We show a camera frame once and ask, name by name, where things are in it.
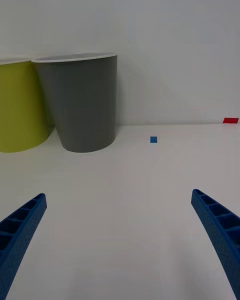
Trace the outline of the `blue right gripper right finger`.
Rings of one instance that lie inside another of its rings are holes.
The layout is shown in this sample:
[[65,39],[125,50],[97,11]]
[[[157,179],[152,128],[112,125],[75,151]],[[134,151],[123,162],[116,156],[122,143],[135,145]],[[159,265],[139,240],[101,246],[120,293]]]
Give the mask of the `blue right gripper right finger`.
[[240,218],[194,189],[191,205],[216,251],[236,299],[240,299]]

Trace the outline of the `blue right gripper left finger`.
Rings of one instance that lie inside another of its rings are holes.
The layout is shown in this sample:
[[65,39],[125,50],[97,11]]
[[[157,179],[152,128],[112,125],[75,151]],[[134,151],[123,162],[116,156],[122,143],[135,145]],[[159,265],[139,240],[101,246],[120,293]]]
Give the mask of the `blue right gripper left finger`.
[[0,222],[0,299],[6,299],[33,235],[47,209],[40,193]]

